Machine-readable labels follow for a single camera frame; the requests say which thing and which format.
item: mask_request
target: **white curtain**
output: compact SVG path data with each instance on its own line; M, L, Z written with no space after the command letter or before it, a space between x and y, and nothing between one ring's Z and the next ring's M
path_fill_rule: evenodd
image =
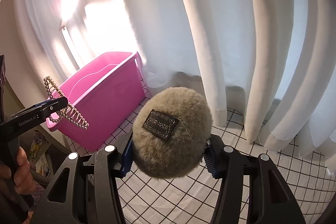
M62 32L60 2L15 0L40 77L61 83L102 52L138 51L152 94L193 88L215 125L235 108L249 142L278 151L298 134L301 155L319 148L336 170L336 0L81 0Z

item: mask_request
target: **furry hat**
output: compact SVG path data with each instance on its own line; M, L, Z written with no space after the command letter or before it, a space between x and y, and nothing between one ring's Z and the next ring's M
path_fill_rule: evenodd
M176 119L165 140L144 129L152 110ZM133 158L150 177L182 177L201 161L211 134L212 116L206 99L187 88L168 88L150 99L133 124Z

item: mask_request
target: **pink plastic bin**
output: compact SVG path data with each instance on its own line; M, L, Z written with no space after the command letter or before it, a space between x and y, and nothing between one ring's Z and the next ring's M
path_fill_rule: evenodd
M60 89L89 127L78 128L65 118L59 123L47 119L49 130L58 129L90 151L98 149L145 97L137 57L137 52L106 52L68 78Z

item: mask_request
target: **black label patch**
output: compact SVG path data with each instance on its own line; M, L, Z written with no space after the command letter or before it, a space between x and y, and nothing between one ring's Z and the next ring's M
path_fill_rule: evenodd
M166 142L178 121L178 118L152 109L142 128Z

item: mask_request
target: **glowing lamp head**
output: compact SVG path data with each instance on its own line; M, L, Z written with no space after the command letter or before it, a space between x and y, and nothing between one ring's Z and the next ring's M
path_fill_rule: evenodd
M59 28L63 29L65 27L66 22L72 17L79 0L62 0L61 3L61 23Z

